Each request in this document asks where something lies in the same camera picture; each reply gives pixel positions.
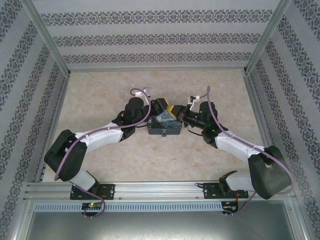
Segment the beige floor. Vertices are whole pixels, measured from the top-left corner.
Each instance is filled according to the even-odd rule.
[[[219,121],[252,143],[262,141],[240,70],[128,71],[72,73],[55,137],[102,127],[122,111],[131,88],[151,88],[151,98],[167,98],[169,105],[187,103],[211,85],[211,101]],[[98,181],[217,180],[231,170],[248,172],[231,154],[207,145],[185,128],[180,135],[149,135],[140,128],[129,139],[90,152],[82,167]],[[47,167],[44,182],[54,181]]]

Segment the connector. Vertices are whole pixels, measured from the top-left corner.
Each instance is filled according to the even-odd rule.
[[[148,95],[149,98],[151,97],[151,88],[150,87],[145,87],[144,89],[142,89],[142,91],[144,91]],[[146,105],[147,106],[149,105],[149,102],[148,102],[146,95],[144,95],[142,92],[137,91],[134,93],[134,95],[135,95],[135,97],[141,97],[143,95],[143,97],[146,101]]]
[[[191,104],[190,110],[194,107],[196,102],[200,101],[200,96],[190,96],[188,97],[188,104]]]

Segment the patterned wallpaper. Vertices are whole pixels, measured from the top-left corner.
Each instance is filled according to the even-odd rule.
[[[71,70],[245,67],[279,0],[35,0]]]
[[[18,0],[0,0],[0,239],[33,182],[65,76]]]
[[[251,73],[271,139],[295,175],[311,239],[320,239],[319,16],[317,1],[292,1]]]

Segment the yellow object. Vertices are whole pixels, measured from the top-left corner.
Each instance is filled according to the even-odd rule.
[[[174,108],[174,106],[175,105],[172,105],[172,106],[168,107],[168,113],[174,118],[174,120],[177,120],[176,116],[171,113],[171,111]]]

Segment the black mounting plate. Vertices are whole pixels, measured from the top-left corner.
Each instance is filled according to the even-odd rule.
[[[238,193],[239,199],[247,199],[249,194],[247,191],[228,191],[226,195],[219,188],[218,182],[198,183],[199,188],[203,189],[204,199],[235,199]]]
[[[103,198],[103,200],[113,200],[115,196],[115,188],[116,188],[115,184],[100,184],[96,195]],[[70,199],[71,200],[97,200],[96,197],[84,193],[83,191],[79,190],[75,186],[72,186],[71,188]]]

